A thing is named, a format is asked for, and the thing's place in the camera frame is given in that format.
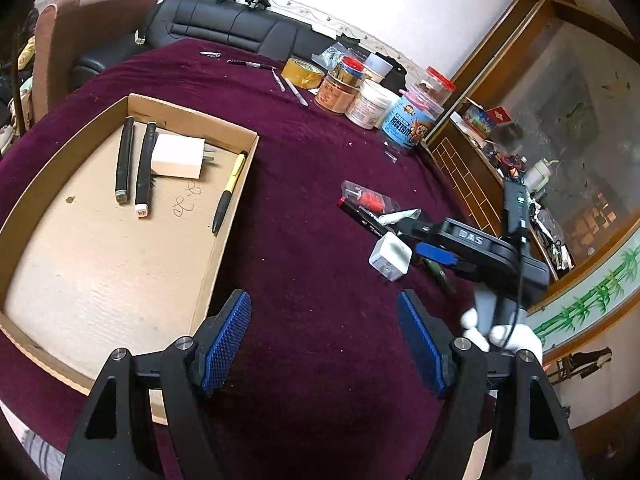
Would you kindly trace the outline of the white gloved right hand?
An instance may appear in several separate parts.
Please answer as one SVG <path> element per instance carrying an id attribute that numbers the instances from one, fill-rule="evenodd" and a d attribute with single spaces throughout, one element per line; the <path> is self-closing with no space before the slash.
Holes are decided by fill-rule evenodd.
<path id="1" fill-rule="evenodd" d="M 463 337 L 469 339 L 485 353 L 488 353 L 491 347 L 496 347 L 502 352 L 510 352 L 512 354 L 527 350 L 539 363 L 542 362 L 542 356 L 544 355 L 542 343 L 526 323 L 494 325 L 486 335 L 483 335 L 478 329 L 480 318 L 477 310 L 472 308 L 461 315 L 460 325 L 463 330 Z"/>

